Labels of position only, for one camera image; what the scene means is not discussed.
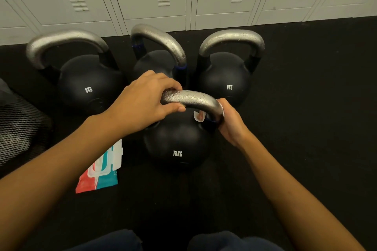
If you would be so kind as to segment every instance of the silver handle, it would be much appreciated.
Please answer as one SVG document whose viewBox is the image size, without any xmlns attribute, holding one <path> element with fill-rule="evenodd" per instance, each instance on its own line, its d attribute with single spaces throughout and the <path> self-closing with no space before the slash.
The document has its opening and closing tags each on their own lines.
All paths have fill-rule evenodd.
<svg viewBox="0 0 377 251">
<path fill-rule="evenodd" d="M 163 46 L 175 59 L 179 67 L 186 66 L 187 59 L 181 45 L 168 33 L 147 24 L 138 24 L 131 29 L 132 46 L 142 45 L 143 38 Z"/>
<path fill-rule="evenodd" d="M 161 104 L 178 102 L 184 106 L 197 108 L 210 114 L 211 119 L 218 121 L 222 117 L 222 106 L 212 96 L 198 91 L 167 90 L 163 92 Z"/>
<path fill-rule="evenodd" d="M 210 49 L 221 42 L 243 42 L 256 49 L 255 57 L 261 58 L 264 52 L 264 40 L 258 33 L 250 30 L 221 30 L 209 35 L 200 45 L 199 54 L 202 57 L 210 55 Z"/>
<path fill-rule="evenodd" d="M 44 52 L 51 47 L 70 42 L 86 42 L 96 47 L 99 53 L 109 50 L 106 42 L 94 33 L 82 30 L 64 30 L 45 35 L 36 36 L 26 46 L 26 56 L 36 69 L 48 66 L 43 61 Z"/>
</svg>

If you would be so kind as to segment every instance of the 12kg kettlebell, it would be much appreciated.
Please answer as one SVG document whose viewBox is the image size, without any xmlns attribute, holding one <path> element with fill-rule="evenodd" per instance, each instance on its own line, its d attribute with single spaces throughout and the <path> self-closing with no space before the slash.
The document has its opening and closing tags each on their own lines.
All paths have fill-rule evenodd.
<svg viewBox="0 0 377 251">
<path fill-rule="evenodd" d="M 47 49 L 70 42 L 85 42 L 96 47 L 98 55 L 80 55 L 66 62 L 60 70 L 44 58 Z M 105 111 L 127 85 L 106 42 L 81 30 L 66 30 L 37 36 L 26 46 L 31 64 L 57 85 L 64 104 L 89 115 Z"/>
<path fill-rule="evenodd" d="M 202 92 L 165 91 L 161 104 L 179 102 L 185 112 L 176 112 L 151 125 L 144 131 L 144 143 L 153 159 L 174 167 L 192 168 L 207 156 L 212 136 L 220 121 L 223 109 L 220 103 Z M 195 109 L 205 111 L 204 121 L 194 119 Z"/>
<path fill-rule="evenodd" d="M 209 51 L 221 42 L 242 42 L 250 45 L 252 51 L 246 61 L 235 54 Z M 264 52 L 262 37 L 249 30 L 222 30 L 209 35 L 199 49 L 194 88 L 214 98 L 225 97 L 237 106 L 241 104 L 250 89 L 251 75 Z"/>
<path fill-rule="evenodd" d="M 163 46 L 166 50 L 147 52 L 143 38 Z M 148 70 L 164 73 L 186 87 L 187 60 L 181 45 L 168 33 L 147 24 L 135 25 L 131 30 L 131 43 L 137 63 L 134 67 L 134 79 Z"/>
</svg>

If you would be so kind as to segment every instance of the black rubber floor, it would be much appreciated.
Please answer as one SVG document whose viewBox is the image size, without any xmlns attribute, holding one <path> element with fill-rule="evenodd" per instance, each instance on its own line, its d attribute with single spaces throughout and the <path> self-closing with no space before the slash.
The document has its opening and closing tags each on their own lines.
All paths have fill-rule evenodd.
<svg viewBox="0 0 377 251">
<path fill-rule="evenodd" d="M 262 35 L 266 54 L 239 108 L 245 123 L 367 250 L 377 249 L 377 17 L 249 29 Z M 172 33 L 191 70 L 201 42 L 215 31 Z M 105 39 L 129 74 L 135 63 L 129 36 Z M 217 48 L 223 50 L 249 52 L 243 44 Z M 72 44 L 48 58 L 60 66 L 87 52 L 94 51 Z M 26 62 L 25 45 L 0 47 L 0 77 L 54 119 L 55 143 L 83 121 L 62 108 L 55 89 Z M 199 168 L 168 173 L 149 161 L 141 134 L 130 135 L 119 184 L 78 195 L 72 186 L 22 250 L 63 250 L 122 228 L 134 230 L 145 250 L 184 250 L 193 235 L 221 230 L 293 250 L 242 154 L 216 137 Z"/>
</svg>

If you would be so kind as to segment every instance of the black kettlebell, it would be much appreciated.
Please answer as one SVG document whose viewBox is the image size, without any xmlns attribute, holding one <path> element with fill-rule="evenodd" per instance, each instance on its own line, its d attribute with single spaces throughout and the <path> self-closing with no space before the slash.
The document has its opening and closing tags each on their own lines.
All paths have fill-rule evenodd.
<svg viewBox="0 0 377 251">
<path fill-rule="evenodd" d="M 47 63 L 47 49 L 71 42 L 92 44 L 98 55 L 72 58 L 60 71 Z M 27 44 L 26 56 L 46 79 L 57 85 L 64 104 L 89 115 L 105 111 L 127 85 L 106 42 L 87 31 L 65 30 L 37 36 Z"/>
<path fill-rule="evenodd" d="M 166 50 L 156 50 L 147 53 L 143 38 L 163 46 Z M 164 73 L 186 87 L 187 60 L 181 45 L 168 33 L 147 24 L 135 25 L 131 30 L 131 43 L 137 63 L 133 77 L 137 79 L 148 70 Z"/>
<path fill-rule="evenodd" d="M 222 42 L 247 43 L 252 51 L 246 61 L 232 53 L 209 53 Z M 248 95 L 251 75 L 263 52 L 264 41 L 253 31 L 222 30 L 209 35 L 199 49 L 194 88 L 217 99 L 225 97 L 231 105 L 238 106 Z"/>
<path fill-rule="evenodd" d="M 144 132 L 144 143 L 151 157 L 173 167 L 192 168 L 208 156 L 214 131 L 222 120 L 220 103 L 202 92 L 165 91 L 161 104 L 179 102 L 185 112 L 176 112 L 151 125 Z M 194 119 L 195 109 L 205 111 L 204 121 Z"/>
</svg>

